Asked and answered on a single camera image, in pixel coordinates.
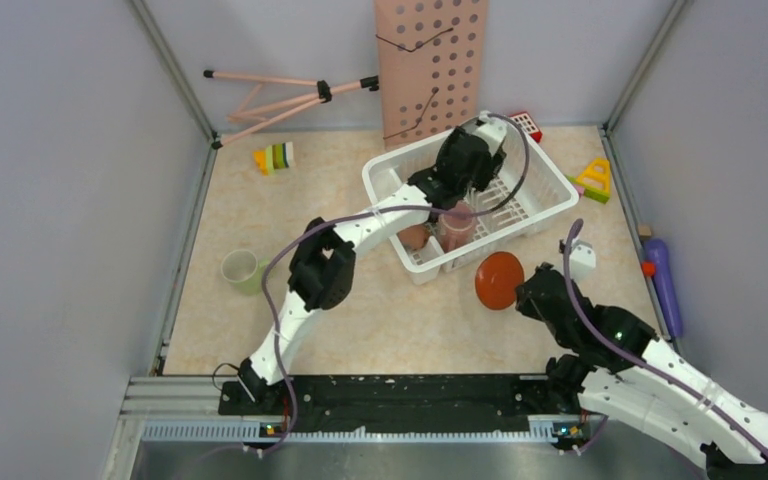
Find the white plastic basket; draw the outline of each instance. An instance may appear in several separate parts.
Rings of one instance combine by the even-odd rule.
[[[393,194],[417,170],[430,167],[451,131],[406,145],[378,156],[363,167],[363,185],[372,204]],[[531,163],[525,183],[501,210],[478,217],[472,240],[444,253],[436,235],[419,251],[408,252],[394,235],[390,242],[420,285],[437,278],[440,269],[450,272],[499,250],[505,241],[519,235],[532,235],[549,226],[552,217],[578,203],[578,193],[549,159],[546,152],[528,135]],[[516,130],[508,125],[503,145],[507,158],[497,178],[484,192],[473,192],[464,199],[474,211],[492,208],[504,199],[522,174],[525,154]]]

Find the orange plate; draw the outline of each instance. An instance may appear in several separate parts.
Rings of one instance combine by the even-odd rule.
[[[514,290],[525,281],[522,264],[508,252],[485,258],[475,272],[475,293],[490,310],[504,310],[516,301]]]

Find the green cup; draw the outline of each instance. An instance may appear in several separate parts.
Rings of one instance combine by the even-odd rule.
[[[250,250],[234,250],[222,259],[220,272],[232,287],[246,295],[260,293],[260,280],[269,259],[257,260]]]

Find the table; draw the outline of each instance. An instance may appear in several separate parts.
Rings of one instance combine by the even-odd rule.
[[[595,126],[547,127],[541,146],[566,174],[604,156]],[[292,141],[296,167],[265,177],[252,152]],[[275,255],[317,217],[335,218],[369,206],[361,168],[384,153],[380,131],[256,134],[223,147],[216,158],[164,374],[210,374],[220,362],[239,364],[263,341],[271,315],[263,295],[244,296],[219,272],[231,250]],[[504,246],[526,269],[560,264],[558,240],[585,221],[582,239],[597,267],[580,283],[594,303],[618,305],[656,329],[657,321],[619,199],[582,198],[547,230]],[[290,256],[269,281],[280,308]],[[354,287],[321,316],[290,369],[295,374],[537,373],[564,350],[547,328],[513,308],[486,309],[474,293],[478,263],[414,285],[389,242],[356,266]]]

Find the purple bottle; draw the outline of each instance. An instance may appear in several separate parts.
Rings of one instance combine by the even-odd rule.
[[[673,276],[670,273],[670,253],[667,244],[660,238],[653,238],[643,245],[646,260],[655,264],[655,291],[658,293],[658,301],[664,314],[664,322],[667,331],[672,337],[684,335],[684,324],[681,321],[681,313],[678,310]]]

